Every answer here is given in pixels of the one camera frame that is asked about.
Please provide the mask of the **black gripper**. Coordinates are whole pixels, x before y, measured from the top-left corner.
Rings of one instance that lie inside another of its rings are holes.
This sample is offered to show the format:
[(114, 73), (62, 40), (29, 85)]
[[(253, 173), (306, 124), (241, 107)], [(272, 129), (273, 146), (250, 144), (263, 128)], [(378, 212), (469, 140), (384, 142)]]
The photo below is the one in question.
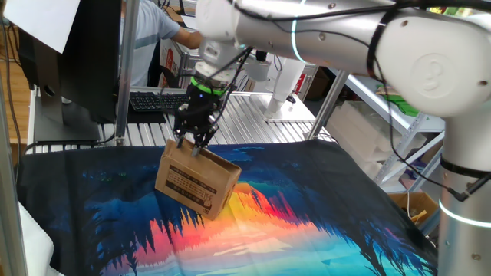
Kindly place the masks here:
[(209, 144), (212, 127), (209, 117), (222, 106), (222, 98), (212, 94), (187, 94), (186, 98), (174, 114), (176, 147), (179, 149), (184, 136), (190, 133), (194, 139), (192, 156), (197, 156)]

